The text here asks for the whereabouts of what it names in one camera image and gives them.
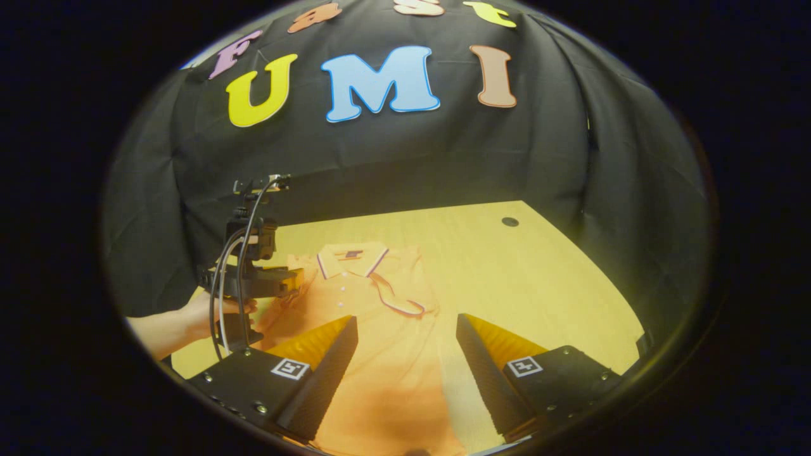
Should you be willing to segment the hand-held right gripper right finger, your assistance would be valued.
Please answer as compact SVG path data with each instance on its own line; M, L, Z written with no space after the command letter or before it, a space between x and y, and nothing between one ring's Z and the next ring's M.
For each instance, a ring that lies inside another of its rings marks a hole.
M547 349L468 313L457 316L456 338L507 443L558 432L622 381L574 346Z

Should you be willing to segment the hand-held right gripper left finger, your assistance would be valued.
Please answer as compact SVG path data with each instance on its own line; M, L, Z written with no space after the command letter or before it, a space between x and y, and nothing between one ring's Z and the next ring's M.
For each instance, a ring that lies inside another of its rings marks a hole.
M357 348L345 315L271 350L232 352L188 384L242 421L301 444L315 439Z

